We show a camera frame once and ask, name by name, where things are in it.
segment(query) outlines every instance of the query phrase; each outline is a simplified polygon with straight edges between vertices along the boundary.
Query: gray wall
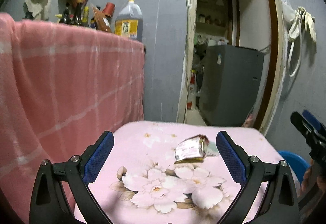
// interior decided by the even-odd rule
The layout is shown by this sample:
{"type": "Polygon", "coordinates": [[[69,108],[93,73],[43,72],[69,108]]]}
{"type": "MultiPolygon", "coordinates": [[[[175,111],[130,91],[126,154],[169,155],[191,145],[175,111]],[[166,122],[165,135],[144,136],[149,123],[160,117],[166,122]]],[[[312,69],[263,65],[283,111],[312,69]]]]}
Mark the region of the gray wall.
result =
{"type": "Polygon", "coordinates": [[[308,41],[304,41],[298,75],[294,80],[286,78],[280,104],[266,138],[277,150],[295,152],[308,161],[310,149],[304,137],[290,123],[290,115],[294,111],[308,109],[326,124],[326,5],[323,0],[289,2],[293,9],[303,6],[315,16],[317,46],[309,41],[309,37],[305,38],[308,41]]]}
{"type": "MultiPolygon", "coordinates": [[[[16,21],[24,17],[25,0],[7,0],[1,11],[16,21]]],[[[128,0],[89,0],[104,7],[116,5],[116,18],[128,0]]],[[[175,122],[178,110],[186,39],[185,0],[135,0],[144,18],[143,43],[145,60],[144,114],[146,120],[175,122]]],[[[52,0],[50,21],[63,11],[64,1],[52,0]]]]}

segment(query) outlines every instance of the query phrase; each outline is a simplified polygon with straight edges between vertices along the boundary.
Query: food packet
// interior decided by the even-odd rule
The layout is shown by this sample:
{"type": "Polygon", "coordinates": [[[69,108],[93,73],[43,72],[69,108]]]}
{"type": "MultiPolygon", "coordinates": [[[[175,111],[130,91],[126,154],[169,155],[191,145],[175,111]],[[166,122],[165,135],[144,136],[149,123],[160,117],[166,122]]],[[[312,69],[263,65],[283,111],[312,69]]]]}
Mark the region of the food packet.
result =
{"type": "Polygon", "coordinates": [[[111,33],[110,23],[106,18],[105,14],[102,13],[97,7],[94,6],[93,6],[93,13],[98,28],[104,32],[111,33]]]}
{"type": "Polygon", "coordinates": [[[180,142],[175,148],[175,164],[181,162],[203,162],[207,155],[208,145],[208,138],[201,134],[180,142]]]}
{"type": "Polygon", "coordinates": [[[210,141],[208,144],[208,148],[206,151],[207,157],[217,157],[220,155],[220,152],[218,151],[216,147],[216,142],[210,141]]]}

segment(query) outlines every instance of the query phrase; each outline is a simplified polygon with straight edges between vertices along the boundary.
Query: torn snack wrapper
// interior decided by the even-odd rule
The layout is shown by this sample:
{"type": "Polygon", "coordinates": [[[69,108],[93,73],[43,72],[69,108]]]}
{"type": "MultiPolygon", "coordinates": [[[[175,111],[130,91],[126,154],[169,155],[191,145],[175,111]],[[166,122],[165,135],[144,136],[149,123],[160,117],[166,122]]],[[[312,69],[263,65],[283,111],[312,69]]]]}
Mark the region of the torn snack wrapper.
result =
{"type": "Polygon", "coordinates": [[[104,32],[111,33],[110,23],[108,19],[105,17],[105,14],[102,13],[97,7],[94,6],[93,6],[93,13],[98,28],[104,32]]]}
{"type": "Polygon", "coordinates": [[[203,162],[207,156],[209,140],[205,135],[186,139],[175,148],[175,163],[203,162]]]}

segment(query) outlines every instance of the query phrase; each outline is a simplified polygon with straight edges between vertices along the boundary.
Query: plastic oil jug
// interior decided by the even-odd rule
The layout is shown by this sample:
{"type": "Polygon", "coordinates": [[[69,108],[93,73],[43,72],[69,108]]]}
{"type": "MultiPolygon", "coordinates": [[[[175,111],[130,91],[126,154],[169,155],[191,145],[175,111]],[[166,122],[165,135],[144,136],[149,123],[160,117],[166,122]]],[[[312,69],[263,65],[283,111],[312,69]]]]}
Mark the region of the plastic oil jug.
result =
{"type": "Polygon", "coordinates": [[[141,9],[134,0],[129,0],[115,20],[115,34],[141,42],[143,18],[141,9]]]}

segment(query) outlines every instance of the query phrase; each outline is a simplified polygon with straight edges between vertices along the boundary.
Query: doorway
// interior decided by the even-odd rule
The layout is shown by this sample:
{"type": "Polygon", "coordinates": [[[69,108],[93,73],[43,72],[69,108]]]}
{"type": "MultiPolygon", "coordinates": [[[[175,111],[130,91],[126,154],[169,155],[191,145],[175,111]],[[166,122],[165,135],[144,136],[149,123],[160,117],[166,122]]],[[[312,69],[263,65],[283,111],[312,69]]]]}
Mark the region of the doorway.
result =
{"type": "Polygon", "coordinates": [[[262,127],[280,74],[283,23],[275,10],[275,0],[196,0],[185,123],[262,127]]]}

